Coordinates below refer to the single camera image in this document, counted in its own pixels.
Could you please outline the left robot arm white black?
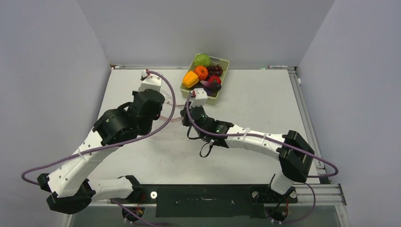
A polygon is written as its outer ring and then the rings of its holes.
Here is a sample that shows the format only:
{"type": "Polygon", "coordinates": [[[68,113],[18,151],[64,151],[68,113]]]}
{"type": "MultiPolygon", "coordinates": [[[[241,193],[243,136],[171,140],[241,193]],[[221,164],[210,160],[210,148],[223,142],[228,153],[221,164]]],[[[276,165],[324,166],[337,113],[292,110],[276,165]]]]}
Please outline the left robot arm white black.
{"type": "Polygon", "coordinates": [[[75,214],[93,201],[111,198],[125,199],[128,203],[139,201],[141,185],[132,175],[111,180],[88,177],[117,149],[151,135],[153,121],[159,119],[165,97],[153,89],[132,94],[133,101],[104,112],[71,160],[50,174],[38,176],[41,189],[50,192],[46,199],[50,210],[75,214]]]}

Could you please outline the clear zip top bag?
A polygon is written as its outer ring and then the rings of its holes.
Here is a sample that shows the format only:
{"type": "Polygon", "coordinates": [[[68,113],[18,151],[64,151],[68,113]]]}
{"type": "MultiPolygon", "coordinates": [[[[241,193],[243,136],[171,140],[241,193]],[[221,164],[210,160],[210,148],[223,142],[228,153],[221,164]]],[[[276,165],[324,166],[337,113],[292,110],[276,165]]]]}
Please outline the clear zip top bag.
{"type": "Polygon", "coordinates": [[[174,107],[174,115],[171,118],[170,123],[182,125],[183,117],[181,116],[180,112],[184,109],[185,104],[183,102],[176,101],[175,106],[173,106],[173,97],[171,94],[165,90],[161,90],[160,93],[164,96],[165,101],[158,120],[164,122],[167,121],[174,107]]]}

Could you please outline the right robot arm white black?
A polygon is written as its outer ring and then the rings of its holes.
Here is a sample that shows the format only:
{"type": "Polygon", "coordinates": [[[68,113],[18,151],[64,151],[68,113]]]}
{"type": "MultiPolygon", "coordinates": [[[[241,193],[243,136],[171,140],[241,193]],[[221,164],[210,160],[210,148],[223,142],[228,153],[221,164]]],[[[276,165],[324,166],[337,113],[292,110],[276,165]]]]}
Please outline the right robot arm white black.
{"type": "Polygon", "coordinates": [[[182,109],[182,124],[194,129],[195,139],[208,143],[209,147],[241,148],[254,151],[277,160],[278,168],[270,181],[267,196],[272,202],[280,202],[290,193],[295,183],[305,183],[314,171],[314,150],[300,133],[289,130],[284,134],[253,131],[231,122],[215,120],[206,115],[203,107],[189,111],[182,109]]]}

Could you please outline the orange pumpkin toy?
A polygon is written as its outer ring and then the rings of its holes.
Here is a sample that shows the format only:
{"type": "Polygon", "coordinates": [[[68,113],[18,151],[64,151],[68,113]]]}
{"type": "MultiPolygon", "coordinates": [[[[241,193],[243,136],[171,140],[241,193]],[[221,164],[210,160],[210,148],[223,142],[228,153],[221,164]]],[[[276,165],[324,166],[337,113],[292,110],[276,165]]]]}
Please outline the orange pumpkin toy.
{"type": "Polygon", "coordinates": [[[209,76],[209,71],[206,67],[204,66],[196,66],[193,72],[198,76],[199,80],[206,80],[209,76]]]}

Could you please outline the yellow bell pepper toy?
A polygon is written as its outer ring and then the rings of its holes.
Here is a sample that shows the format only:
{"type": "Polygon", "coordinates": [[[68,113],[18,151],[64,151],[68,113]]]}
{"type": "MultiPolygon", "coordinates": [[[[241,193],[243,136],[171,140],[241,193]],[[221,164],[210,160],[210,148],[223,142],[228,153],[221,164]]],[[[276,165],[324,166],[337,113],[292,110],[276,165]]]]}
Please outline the yellow bell pepper toy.
{"type": "Polygon", "coordinates": [[[199,76],[193,71],[187,72],[182,80],[182,84],[186,88],[192,88],[198,82],[199,82],[199,76]]]}

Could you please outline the green cabbage toy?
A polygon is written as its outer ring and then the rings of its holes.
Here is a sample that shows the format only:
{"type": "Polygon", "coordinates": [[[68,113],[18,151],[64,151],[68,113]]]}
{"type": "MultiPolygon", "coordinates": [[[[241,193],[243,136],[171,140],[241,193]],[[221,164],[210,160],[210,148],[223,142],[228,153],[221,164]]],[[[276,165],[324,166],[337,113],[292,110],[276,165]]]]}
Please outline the green cabbage toy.
{"type": "Polygon", "coordinates": [[[209,67],[211,64],[211,59],[207,54],[197,54],[193,59],[193,64],[195,67],[209,67]]]}

